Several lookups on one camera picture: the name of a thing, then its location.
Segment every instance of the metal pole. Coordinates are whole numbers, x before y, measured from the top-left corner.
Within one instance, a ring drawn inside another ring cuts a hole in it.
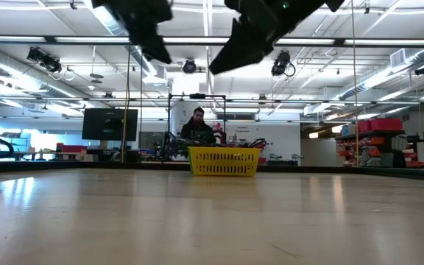
[[[227,96],[224,96],[224,133],[227,135]]]

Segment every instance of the table surface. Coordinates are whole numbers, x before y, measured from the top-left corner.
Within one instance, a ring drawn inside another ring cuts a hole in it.
[[[0,174],[0,265],[424,264],[424,180]]]

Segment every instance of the metal frame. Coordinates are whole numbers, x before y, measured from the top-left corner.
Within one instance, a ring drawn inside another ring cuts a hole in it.
[[[93,101],[93,102],[125,102],[125,98],[45,98],[43,96],[0,96],[0,99],[11,99],[11,100],[43,100],[43,101]],[[130,98],[131,102],[168,102],[170,99],[167,98]],[[191,102],[215,102],[215,99],[187,99]],[[318,103],[330,103],[330,104],[349,104],[354,105],[356,101],[353,100],[306,100],[306,99],[226,99],[226,103],[282,103],[282,104],[318,104]],[[362,105],[400,105],[400,106],[412,106],[412,105],[424,105],[424,102],[396,102],[396,101],[358,101],[358,104]]]
[[[202,95],[205,96],[206,99],[194,99],[194,102],[215,102],[215,98],[222,98],[224,100],[224,131],[227,130],[227,96],[225,95]],[[184,97],[189,97],[191,99],[191,95],[168,95],[168,132],[171,130],[171,100],[174,97],[179,97],[178,102],[184,101]]]
[[[223,46],[228,36],[168,36],[163,37],[167,46]],[[328,48],[424,48],[424,39],[419,38],[281,38],[277,47],[328,47]],[[126,46],[130,42],[125,36],[66,36],[66,35],[0,35],[0,44],[27,45],[87,45]]]

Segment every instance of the ceiling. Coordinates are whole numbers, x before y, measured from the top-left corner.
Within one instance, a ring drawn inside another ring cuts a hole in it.
[[[237,15],[223,5],[223,1],[211,1],[211,23],[208,25],[209,36],[228,36],[233,18]],[[83,1],[76,1],[78,10],[67,8],[70,0],[0,0],[0,35],[73,35],[73,36],[106,36],[110,33],[99,19],[84,8]],[[371,12],[361,13],[369,3]],[[390,7],[393,11],[384,14]],[[424,1],[422,0],[354,0],[355,19],[354,32],[357,38],[424,38]],[[24,7],[58,7],[56,10],[11,10]],[[350,15],[351,1],[345,1],[337,14],[331,14],[326,6],[305,19],[289,36],[293,37],[326,37],[352,38],[353,21]],[[203,1],[174,0],[174,19],[159,25],[159,33],[164,36],[204,36],[205,19]],[[91,97],[100,97],[106,92],[123,97],[127,87],[127,69],[129,55],[122,46],[97,46],[93,56],[92,46],[51,46],[40,45],[43,51],[59,57],[60,62],[68,66],[75,74],[71,80],[62,74],[54,78],[64,85],[78,90]],[[221,47],[210,47],[211,57],[219,52]],[[27,59],[28,45],[0,44],[0,52],[11,57],[27,67],[32,63]],[[141,84],[140,66],[131,60],[131,66],[136,71],[130,71],[129,81],[131,96],[140,96],[138,90],[142,87],[145,97],[165,97],[169,92],[173,77],[181,77],[181,65],[187,58],[195,59],[199,67],[207,69],[207,49],[205,46],[168,46],[173,63],[169,66],[153,61],[157,66],[164,66],[169,73],[169,85]],[[270,74],[274,59],[278,52],[289,51],[295,57],[296,74],[291,78],[273,79]],[[289,47],[276,48],[262,63],[247,66],[235,71],[214,77],[211,93],[235,98],[254,98],[265,94],[268,99],[331,99],[343,87],[354,82],[356,77],[377,70],[389,63],[390,54],[398,49],[356,49],[356,64],[352,49],[326,49]],[[40,66],[33,66],[39,71]],[[101,74],[105,78],[102,84],[92,85],[91,73]],[[200,83],[199,91],[209,93],[205,74],[197,75]],[[398,91],[409,83],[409,75],[384,82],[373,89],[364,92],[364,100],[376,100],[382,95]],[[414,77],[422,82],[424,77]],[[121,103],[107,102],[110,106]],[[284,105],[287,107],[305,107],[304,104]]]

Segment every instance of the ventilation duct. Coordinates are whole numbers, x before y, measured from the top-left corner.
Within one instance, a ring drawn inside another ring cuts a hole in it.
[[[37,93],[38,89],[46,89],[48,95],[54,97],[61,97],[62,95],[63,97],[89,97],[71,86],[51,78],[48,74],[34,68],[28,68],[29,66],[0,52],[0,76],[12,77],[16,82],[14,85],[33,90],[35,93]],[[101,102],[94,102],[94,104],[97,107],[110,107]]]
[[[91,0],[83,0],[90,11],[96,16],[101,24],[114,36],[129,36],[128,32],[121,26],[114,17],[106,10],[105,7],[97,7],[93,9]],[[143,73],[146,75],[156,76],[157,69],[142,55],[141,50],[137,46],[131,46],[130,51],[128,46],[126,50],[132,55],[132,58],[139,66],[143,66]]]
[[[346,100],[370,88],[380,85],[398,76],[405,71],[411,71],[424,67],[424,49],[401,49],[391,55],[391,62],[387,63],[368,74],[365,74],[357,82],[357,86],[349,84],[341,89],[342,93],[331,97],[331,100]],[[329,103],[312,105],[305,108],[304,113],[318,113],[330,107]]]

